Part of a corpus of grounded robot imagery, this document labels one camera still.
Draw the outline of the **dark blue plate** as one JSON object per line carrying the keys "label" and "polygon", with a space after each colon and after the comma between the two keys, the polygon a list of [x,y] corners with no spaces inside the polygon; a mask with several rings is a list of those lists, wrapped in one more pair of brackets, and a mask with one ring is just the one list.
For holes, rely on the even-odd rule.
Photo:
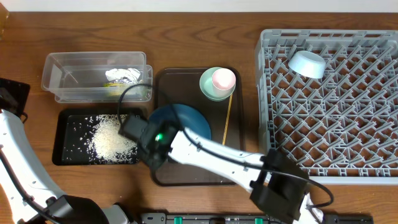
{"label": "dark blue plate", "polygon": [[149,116],[149,121],[161,123],[162,121],[176,121],[176,117],[172,111],[174,108],[181,123],[196,132],[203,138],[211,139],[211,128],[206,118],[195,108],[183,104],[166,105],[157,108]]}

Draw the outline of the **pile of rice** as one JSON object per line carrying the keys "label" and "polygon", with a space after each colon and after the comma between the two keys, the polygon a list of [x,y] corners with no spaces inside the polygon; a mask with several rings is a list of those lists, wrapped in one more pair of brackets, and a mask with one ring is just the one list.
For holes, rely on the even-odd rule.
{"label": "pile of rice", "polygon": [[70,165],[135,164],[137,144],[118,134],[115,114],[68,118],[62,161]]}

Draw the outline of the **yellow green snack wrapper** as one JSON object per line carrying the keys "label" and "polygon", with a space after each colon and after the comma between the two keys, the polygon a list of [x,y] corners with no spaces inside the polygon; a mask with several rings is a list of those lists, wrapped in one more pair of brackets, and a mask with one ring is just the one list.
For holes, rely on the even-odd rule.
{"label": "yellow green snack wrapper", "polygon": [[121,95],[127,87],[142,83],[144,83],[142,80],[137,82],[130,80],[113,80],[109,83],[105,83],[103,86],[108,89],[109,96],[118,96]]}

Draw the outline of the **white tissue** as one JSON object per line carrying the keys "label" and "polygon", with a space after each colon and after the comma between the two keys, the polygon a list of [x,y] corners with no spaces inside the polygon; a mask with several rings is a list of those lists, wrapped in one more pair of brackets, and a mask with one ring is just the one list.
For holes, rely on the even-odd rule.
{"label": "white tissue", "polygon": [[105,76],[110,83],[136,84],[139,82],[141,73],[136,68],[113,68],[106,71]]}

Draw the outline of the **wooden chopstick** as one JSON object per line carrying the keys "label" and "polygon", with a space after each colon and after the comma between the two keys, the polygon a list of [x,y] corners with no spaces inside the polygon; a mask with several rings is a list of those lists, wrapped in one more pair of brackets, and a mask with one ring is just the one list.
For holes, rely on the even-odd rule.
{"label": "wooden chopstick", "polygon": [[227,114],[226,114],[226,121],[225,121],[225,126],[224,126],[222,145],[225,145],[225,143],[226,143],[226,137],[227,137],[227,133],[228,133],[229,117],[230,117],[230,114],[231,114],[232,102],[233,102],[233,95],[231,94],[229,96],[229,101],[228,101],[228,110],[227,110]]}

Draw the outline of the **mint green bowl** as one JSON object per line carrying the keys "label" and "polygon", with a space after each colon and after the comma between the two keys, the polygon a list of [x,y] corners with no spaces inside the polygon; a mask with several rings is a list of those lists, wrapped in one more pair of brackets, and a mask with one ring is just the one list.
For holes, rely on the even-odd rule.
{"label": "mint green bowl", "polygon": [[223,101],[225,99],[227,99],[229,96],[224,97],[224,98],[218,98],[215,96],[214,91],[213,91],[213,85],[211,83],[212,80],[212,74],[219,68],[222,67],[212,67],[207,69],[200,77],[200,90],[202,91],[202,93],[209,99],[212,101]]}

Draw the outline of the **pink cup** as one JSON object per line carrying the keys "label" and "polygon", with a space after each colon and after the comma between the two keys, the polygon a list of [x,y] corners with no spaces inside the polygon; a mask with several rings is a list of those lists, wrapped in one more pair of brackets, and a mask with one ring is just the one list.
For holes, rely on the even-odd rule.
{"label": "pink cup", "polygon": [[236,76],[230,69],[219,68],[212,74],[211,83],[215,96],[224,98],[233,91],[236,84]]}

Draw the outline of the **light blue bowl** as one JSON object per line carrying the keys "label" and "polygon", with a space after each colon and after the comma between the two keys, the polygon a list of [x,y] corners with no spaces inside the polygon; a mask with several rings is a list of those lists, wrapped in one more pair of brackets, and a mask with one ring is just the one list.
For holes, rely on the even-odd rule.
{"label": "light blue bowl", "polygon": [[307,78],[322,78],[326,68],[325,60],[306,50],[298,51],[288,62],[289,68]]}

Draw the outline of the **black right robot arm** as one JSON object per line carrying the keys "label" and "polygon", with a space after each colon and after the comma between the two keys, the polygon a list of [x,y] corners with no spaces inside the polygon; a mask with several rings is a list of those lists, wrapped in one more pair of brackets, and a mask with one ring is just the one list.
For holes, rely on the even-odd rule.
{"label": "black right robot arm", "polygon": [[241,186],[258,209],[284,223],[323,221],[324,213],[310,198],[308,174],[279,151],[239,151],[173,122],[143,121],[133,135],[141,147],[141,159],[151,169],[167,159],[199,167]]}

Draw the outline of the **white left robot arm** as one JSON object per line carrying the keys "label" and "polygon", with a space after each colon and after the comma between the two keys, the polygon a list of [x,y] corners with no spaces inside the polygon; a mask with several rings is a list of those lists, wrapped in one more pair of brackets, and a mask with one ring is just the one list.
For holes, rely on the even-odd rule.
{"label": "white left robot arm", "polygon": [[21,117],[29,91],[26,83],[1,79],[1,187],[14,223],[132,223],[120,205],[100,208],[52,180],[25,135]]}

